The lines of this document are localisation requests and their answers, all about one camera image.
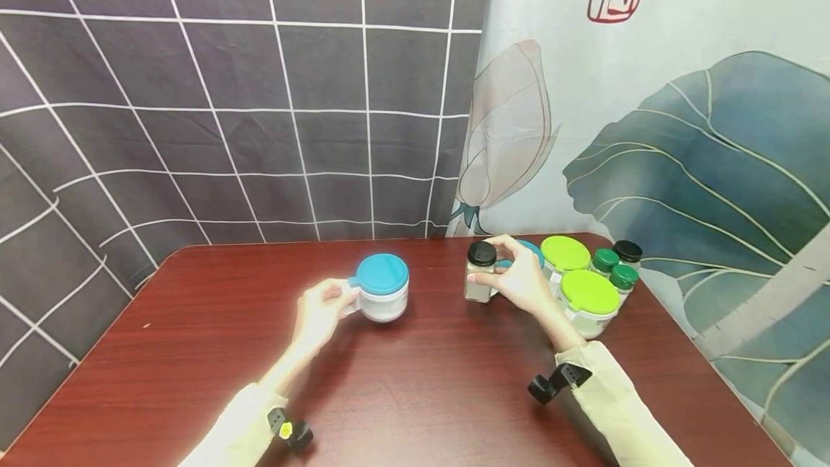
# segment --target blue lid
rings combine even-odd
[[[526,247],[526,248],[530,249],[531,251],[533,251],[533,254],[535,254],[536,258],[539,259],[540,269],[544,268],[544,266],[545,266],[545,256],[542,255],[542,250],[541,249],[537,248],[534,244],[531,244],[528,241],[517,241],[517,242],[519,242],[520,244],[524,245],[524,247]],[[513,262],[508,260],[508,259],[503,259],[503,260],[500,260],[500,261],[496,262],[497,267],[509,267],[510,265],[513,265]]]
[[[398,292],[409,281],[409,267],[394,254],[372,254],[358,265],[356,283],[367,293],[387,296]]]

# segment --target black clip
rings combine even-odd
[[[553,370],[549,378],[536,375],[530,381],[527,390],[536,399],[536,402],[545,406],[553,400],[553,397],[558,395],[559,391],[562,391],[566,387],[572,389],[578,388],[585,384],[585,381],[589,380],[591,375],[593,374],[591,374],[590,370],[586,370],[583,367],[575,364],[562,363]]]
[[[313,439],[311,428],[305,422],[289,422],[282,407],[275,407],[268,413],[268,425],[272,433],[299,455]]]

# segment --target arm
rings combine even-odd
[[[253,467],[271,445],[268,413],[285,407],[294,381],[330,340],[354,293],[340,295],[345,280],[326,280],[297,300],[294,338],[274,365],[236,393],[202,442],[179,467]]]
[[[513,265],[501,274],[479,272],[470,280],[498,288],[517,307],[539,321],[553,343],[557,364],[571,363],[593,375],[574,389],[574,399],[604,435],[622,467],[691,466],[688,458],[651,416],[631,379],[601,342],[586,342],[550,292],[532,251],[510,236],[488,239]]]

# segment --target background curtain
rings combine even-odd
[[[492,0],[449,228],[637,241],[800,467],[830,465],[825,3]]]
[[[441,236],[487,0],[0,0],[0,449],[193,244]]]

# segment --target large green leaf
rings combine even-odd
[[[830,80],[752,52],[663,86],[564,174],[575,209],[675,277],[684,315],[704,332],[830,221],[829,171]],[[830,463],[828,321],[824,286],[714,364]]]

